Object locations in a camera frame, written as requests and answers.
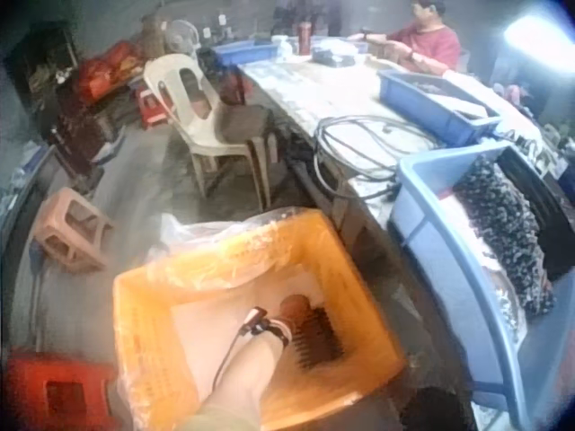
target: orange plastic crate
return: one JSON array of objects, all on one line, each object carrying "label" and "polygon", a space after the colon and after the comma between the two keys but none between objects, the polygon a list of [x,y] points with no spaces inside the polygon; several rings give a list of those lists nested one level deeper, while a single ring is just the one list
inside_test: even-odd
[{"label": "orange plastic crate", "polygon": [[199,408],[171,307],[223,295],[220,288],[200,289],[241,277],[251,268],[297,264],[311,271],[323,290],[345,354],[308,371],[282,373],[280,362],[261,402],[264,429],[332,414],[403,369],[403,352],[336,233],[321,212],[309,210],[116,278],[119,373],[136,425],[172,430]]}]

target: red bottle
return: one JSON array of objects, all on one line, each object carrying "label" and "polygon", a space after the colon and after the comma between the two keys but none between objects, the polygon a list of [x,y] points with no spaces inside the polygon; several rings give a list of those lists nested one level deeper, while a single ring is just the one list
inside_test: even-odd
[{"label": "red bottle", "polygon": [[312,24],[310,22],[300,22],[297,27],[299,38],[299,55],[309,56],[312,53]]}]

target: person's hand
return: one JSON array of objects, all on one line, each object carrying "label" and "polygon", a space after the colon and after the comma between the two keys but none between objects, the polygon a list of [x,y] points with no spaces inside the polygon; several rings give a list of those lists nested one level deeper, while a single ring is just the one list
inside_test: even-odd
[{"label": "person's hand", "polygon": [[363,40],[364,38],[364,33],[356,33],[356,34],[352,34],[351,36],[348,36],[348,40],[351,40],[352,42],[357,42],[359,40]]},{"label": "person's hand", "polygon": [[394,54],[400,59],[407,58],[413,52],[413,49],[396,40],[388,40],[385,43],[385,47],[392,49]]}]

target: black cable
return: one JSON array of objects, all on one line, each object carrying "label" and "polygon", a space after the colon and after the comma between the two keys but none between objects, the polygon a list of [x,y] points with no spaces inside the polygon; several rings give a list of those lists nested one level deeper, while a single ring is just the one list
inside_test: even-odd
[{"label": "black cable", "polygon": [[[336,117],[336,118],[329,117],[326,119],[322,119],[317,125],[317,128],[314,133],[314,141],[315,141],[314,170],[315,170],[315,176],[319,180],[320,184],[322,184],[322,186],[334,197],[368,200],[388,195],[397,190],[396,177],[395,177],[396,163],[393,165],[381,163],[377,159],[372,158],[368,154],[365,154],[360,150],[358,150],[353,145],[353,143],[346,143],[345,141],[339,139],[329,131],[329,128],[332,128],[334,126],[340,126],[345,124],[355,125],[364,130],[365,132],[367,132],[369,136],[373,139],[373,141],[376,142],[380,148],[384,149],[389,155],[391,155],[396,161],[399,160],[400,156],[411,154],[411,152],[405,151],[402,148],[398,148],[397,146],[391,144],[381,134],[375,132],[372,128],[368,126],[368,124],[373,125],[373,123],[382,123],[383,132],[388,131],[390,128],[400,129],[405,132],[409,132],[415,136],[419,136],[421,139],[425,141],[428,141],[430,143],[429,149],[435,147],[435,143],[428,136],[422,134],[413,126],[396,119],[389,119],[386,117],[379,117],[373,115],[349,115],[344,117]],[[360,168],[356,164],[351,163],[348,159],[343,157],[338,152],[336,145],[340,145],[341,147],[350,150],[361,159],[374,164],[375,168],[373,169]],[[358,197],[355,195],[351,196],[341,194],[337,190],[334,190],[322,176],[322,173],[320,172],[319,169],[320,157],[329,157],[333,159],[336,162],[336,165],[340,165],[352,171],[356,176],[361,177],[362,181],[382,182],[382,183],[391,182],[391,185],[385,189],[379,190],[376,193],[372,193],[366,196]]]},{"label": "black cable", "polygon": [[235,337],[232,340],[232,344],[230,344],[230,347],[227,350],[226,355],[224,356],[224,359],[222,359],[222,363],[217,368],[216,376],[214,377],[214,382],[212,382],[212,391],[216,390],[217,379],[219,379],[220,374],[224,370],[224,366],[226,365],[227,359],[232,354],[232,350],[234,350],[234,346],[235,346],[235,343],[237,343],[237,339],[239,339],[241,336],[242,336],[242,330],[240,329],[235,333]]}]

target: black bag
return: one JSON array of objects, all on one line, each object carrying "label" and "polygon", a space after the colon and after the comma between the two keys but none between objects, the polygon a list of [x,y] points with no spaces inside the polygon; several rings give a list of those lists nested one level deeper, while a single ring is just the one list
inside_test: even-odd
[{"label": "black bag", "polygon": [[[538,243],[543,251],[544,268],[550,281],[561,278],[575,266],[575,209],[563,196],[553,178],[541,180],[514,148],[507,148],[498,165],[531,205],[539,224]],[[547,186],[551,182],[557,187]]]}]

